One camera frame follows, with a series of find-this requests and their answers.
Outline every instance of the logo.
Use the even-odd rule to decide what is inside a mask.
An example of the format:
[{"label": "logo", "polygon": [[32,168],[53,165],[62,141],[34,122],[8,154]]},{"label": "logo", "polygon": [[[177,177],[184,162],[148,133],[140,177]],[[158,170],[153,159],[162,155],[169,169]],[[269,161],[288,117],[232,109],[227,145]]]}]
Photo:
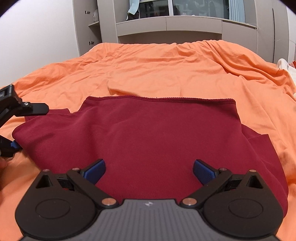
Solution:
[{"label": "logo", "polygon": [[150,207],[150,206],[153,205],[153,202],[148,201],[148,202],[145,202],[144,204],[145,204],[146,206]]}]

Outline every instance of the orange bedsheet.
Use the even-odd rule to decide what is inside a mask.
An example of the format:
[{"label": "orange bedsheet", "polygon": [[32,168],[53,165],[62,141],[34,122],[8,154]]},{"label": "orange bedsheet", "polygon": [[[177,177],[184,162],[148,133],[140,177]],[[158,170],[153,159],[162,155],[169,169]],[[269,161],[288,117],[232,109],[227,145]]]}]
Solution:
[{"label": "orange bedsheet", "polygon": [[[289,184],[289,210],[278,232],[296,240],[295,85],[285,70],[239,45],[219,41],[184,44],[104,43],[82,57],[50,64],[16,81],[23,101],[45,102],[51,109],[77,111],[87,96],[233,98],[241,122],[269,134]],[[12,139],[24,122],[14,117],[0,129]],[[21,233],[15,208],[37,175],[26,153],[17,153],[0,176],[0,240]]]}]

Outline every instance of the red cloth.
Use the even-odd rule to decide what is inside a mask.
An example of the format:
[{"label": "red cloth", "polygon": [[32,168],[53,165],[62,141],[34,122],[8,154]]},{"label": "red cloth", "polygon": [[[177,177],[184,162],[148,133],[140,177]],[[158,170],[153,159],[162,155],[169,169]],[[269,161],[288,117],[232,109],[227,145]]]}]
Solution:
[{"label": "red cloth", "polygon": [[232,99],[88,97],[79,111],[35,117],[12,135],[54,173],[104,159],[96,186],[120,202],[180,201],[201,187],[192,172],[201,159],[237,174],[258,170],[287,212],[288,186],[271,141],[241,124]]}]

